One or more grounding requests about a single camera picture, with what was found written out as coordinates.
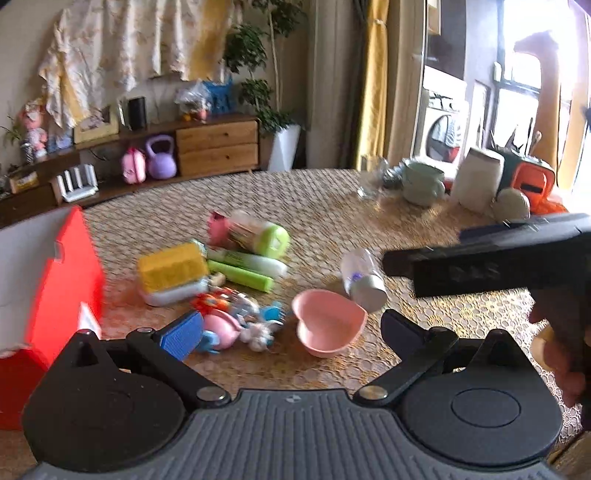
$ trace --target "wooden drawer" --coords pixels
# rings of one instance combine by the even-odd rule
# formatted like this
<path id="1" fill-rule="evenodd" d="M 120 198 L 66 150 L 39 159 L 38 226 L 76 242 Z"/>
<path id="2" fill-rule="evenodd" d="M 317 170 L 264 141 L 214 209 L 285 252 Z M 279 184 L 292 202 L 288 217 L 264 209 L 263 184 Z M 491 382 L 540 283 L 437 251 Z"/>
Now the wooden drawer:
<path id="1" fill-rule="evenodd" d="M 26 192 L 18 193 L 0 202 L 0 226 L 26 220 L 57 207 L 53 188 L 46 183 Z"/>
<path id="2" fill-rule="evenodd" d="M 177 130 L 178 153 L 257 142 L 256 121 L 204 125 Z"/>
<path id="3" fill-rule="evenodd" d="M 235 145 L 179 155 L 182 176 L 219 175 L 258 165 L 258 145 Z"/>

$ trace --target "kettlebell handle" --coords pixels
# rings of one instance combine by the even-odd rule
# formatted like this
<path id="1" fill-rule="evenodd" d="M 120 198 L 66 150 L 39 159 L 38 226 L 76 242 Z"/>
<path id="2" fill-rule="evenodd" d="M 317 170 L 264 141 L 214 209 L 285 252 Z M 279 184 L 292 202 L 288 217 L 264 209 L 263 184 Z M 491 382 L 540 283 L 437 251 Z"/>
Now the kettlebell handle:
<path id="1" fill-rule="evenodd" d="M 152 150 L 152 145 L 154 145 L 156 142 L 164 142 L 167 141 L 169 143 L 169 148 L 168 148 L 168 154 L 172 155 L 173 151 L 174 151 L 174 138 L 172 138 L 170 135 L 156 135 L 155 137 L 150 138 L 147 142 L 146 142 L 146 150 L 148 151 L 148 155 L 150 155 L 150 157 L 154 157 L 155 153 L 154 150 Z"/>

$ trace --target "silver screw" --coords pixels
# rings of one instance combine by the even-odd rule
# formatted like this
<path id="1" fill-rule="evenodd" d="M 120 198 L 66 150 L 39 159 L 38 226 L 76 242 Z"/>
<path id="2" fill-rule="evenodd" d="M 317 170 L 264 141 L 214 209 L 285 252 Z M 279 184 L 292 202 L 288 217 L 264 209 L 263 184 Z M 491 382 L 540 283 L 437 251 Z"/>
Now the silver screw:
<path id="1" fill-rule="evenodd" d="M 365 400 L 383 400 L 388 396 L 385 388 L 378 385 L 367 385 L 359 390 L 359 395 Z"/>
<path id="2" fill-rule="evenodd" d="M 197 391 L 197 398 L 207 402 L 220 401 L 225 397 L 226 391 L 220 387 L 203 387 Z"/>

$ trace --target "green tube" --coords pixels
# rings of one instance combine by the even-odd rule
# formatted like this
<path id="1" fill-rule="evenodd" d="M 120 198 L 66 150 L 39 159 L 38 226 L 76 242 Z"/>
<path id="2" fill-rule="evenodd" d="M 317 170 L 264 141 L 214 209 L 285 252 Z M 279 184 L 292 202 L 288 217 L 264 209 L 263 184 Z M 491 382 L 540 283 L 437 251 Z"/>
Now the green tube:
<path id="1" fill-rule="evenodd" d="M 244 285 L 245 287 L 254 288 L 256 290 L 261 290 L 265 293 L 269 293 L 273 289 L 273 284 L 275 283 L 271 277 L 266 277 L 258 273 L 250 272 L 248 270 L 244 270 L 243 268 L 214 262 L 213 260 L 208 260 L 207 266 L 209 267 L 210 272 L 223 273 L 228 281 L 238 283 L 239 285 Z"/>

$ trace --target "gray ribbed plate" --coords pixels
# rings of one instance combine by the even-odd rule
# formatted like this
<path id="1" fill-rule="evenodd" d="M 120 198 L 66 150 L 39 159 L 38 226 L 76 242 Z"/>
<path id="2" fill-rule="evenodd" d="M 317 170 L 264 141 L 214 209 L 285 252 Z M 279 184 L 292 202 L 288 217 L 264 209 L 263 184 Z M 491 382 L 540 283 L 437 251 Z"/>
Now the gray ribbed plate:
<path id="1" fill-rule="evenodd" d="M 179 437 L 142 465 L 103 474 L 41 464 L 25 480 L 557 480 L 544 463 L 470 471 L 430 457 L 388 410 L 359 407 L 344 390 L 243 390 L 195 412 Z"/>

